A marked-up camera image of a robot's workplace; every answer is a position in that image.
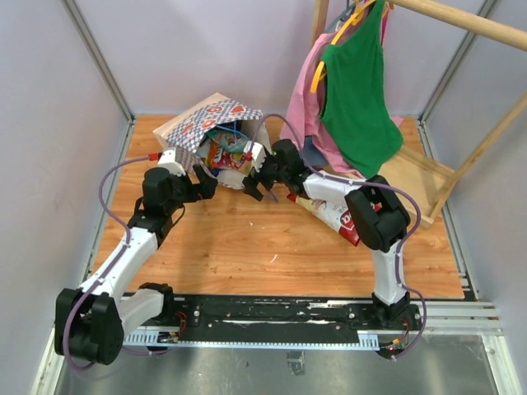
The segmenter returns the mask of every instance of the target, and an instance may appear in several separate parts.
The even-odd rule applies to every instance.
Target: yellow hanger
[[[338,33],[334,36],[334,38],[331,40],[331,45],[335,45],[340,38],[343,36],[346,29],[351,25],[356,25],[364,16],[364,11],[375,2],[376,0],[368,0],[364,3],[362,7],[356,8],[353,15],[349,17],[349,19],[346,21],[346,23],[343,25],[343,27],[340,28]],[[316,88],[320,83],[320,80],[324,78],[325,74],[323,75],[325,63],[323,60],[319,62],[319,65],[317,66],[315,70],[315,75],[313,76],[313,81],[311,82],[311,93],[316,93]]]

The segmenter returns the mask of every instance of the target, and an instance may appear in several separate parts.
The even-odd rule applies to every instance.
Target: colorful packaging
[[[245,154],[229,152],[213,140],[211,140],[210,145],[208,157],[204,160],[210,170],[234,169],[249,175],[252,164],[250,160],[245,160]]]
[[[207,137],[217,142],[224,150],[229,152],[243,152],[249,141],[241,133],[228,132],[227,130],[213,129],[206,133]]]
[[[338,232],[344,239],[357,246],[359,236],[355,230],[355,224],[349,210],[346,207],[337,206],[324,200],[310,200],[297,197],[292,193],[287,198],[296,204],[301,205],[314,216],[322,220],[331,229]]]

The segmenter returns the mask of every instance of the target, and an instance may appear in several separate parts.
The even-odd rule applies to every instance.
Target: wooden platform
[[[139,117],[127,158],[158,151],[152,130],[171,116]],[[281,122],[268,122],[271,140]],[[412,119],[402,125],[407,147],[421,150]],[[112,204],[128,220],[141,196],[142,162],[126,166]],[[371,254],[353,247],[304,208],[274,189],[280,202],[257,202],[242,192],[218,187],[214,199],[188,204],[183,220],[161,249],[142,267],[129,290],[143,282],[168,283],[176,292],[370,296],[374,286]],[[109,220],[96,259],[104,262],[123,234]],[[445,227],[438,218],[429,230],[419,230],[404,250],[407,283],[427,298],[463,298]]]

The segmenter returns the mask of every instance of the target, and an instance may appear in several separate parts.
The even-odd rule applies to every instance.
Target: patterned box
[[[249,137],[258,133],[256,141],[270,150],[265,126],[263,125],[259,131],[255,130],[258,119],[262,116],[259,109],[251,109],[236,100],[215,93],[154,130],[154,134],[163,148],[175,146],[176,160],[185,171],[192,172],[194,164],[203,163],[196,155],[196,151],[205,138],[205,133],[222,123],[244,120],[242,132]]]

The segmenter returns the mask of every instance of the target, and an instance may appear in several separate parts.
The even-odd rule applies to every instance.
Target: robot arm
[[[173,290],[168,285],[144,284],[132,297],[119,303],[139,268],[161,246],[175,225],[173,216],[184,203],[210,199],[217,181],[200,165],[194,166],[199,183],[192,184],[175,160],[175,148],[165,150],[158,167],[145,173],[142,197],[136,202],[128,227],[130,242],[123,236],[103,265],[77,290],[64,289],[55,306],[55,350],[63,354],[68,315],[81,296],[98,284],[73,319],[69,339],[72,356],[108,365],[117,357],[123,339],[148,319],[162,323],[174,316]],[[116,263],[115,256],[127,248]]]
[[[375,289],[372,295],[378,319],[389,323],[409,305],[408,292],[398,284],[394,270],[395,248],[406,234],[410,219],[394,193],[380,188],[357,186],[349,179],[337,182],[312,174],[301,160],[290,140],[273,145],[274,155],[265,152],[261,165],[244,179],[244,192],[257,200],[258,190],[267,190],[278,182],[304,198],[324,199],[348,207],[357,233],[371,249],[375,266]],[[87,297],[73,320],[69,339],[72,356],[110,364],[117,357],[124,338],[148,319],[164,323],[174,317],[173,290],[168,285],[147,283],[132,297],[119,303],[139,268],[161,246],[170,229],[177,223],[173,215],[186,202],[212,198],[217,181],[209,177],[200,165],[194,166],[199,184],[192,184],[182,166],[175,160],[175,148],[163,152],[158,167],[145,173],[142,197],[136,202],[128,223],[130,243],[120,260],[108,272],[115,255],[126,244],[123,237],[105,263],[77,290],[63,290],[56,302],[55,350],[63,354],[64,326],[72,307],[86,290],[98,286]],[[372,182],[387,184],[380,176]],[[373,204],[382,208],[375,211]],[[403,278],[403,265],[399,265]]]

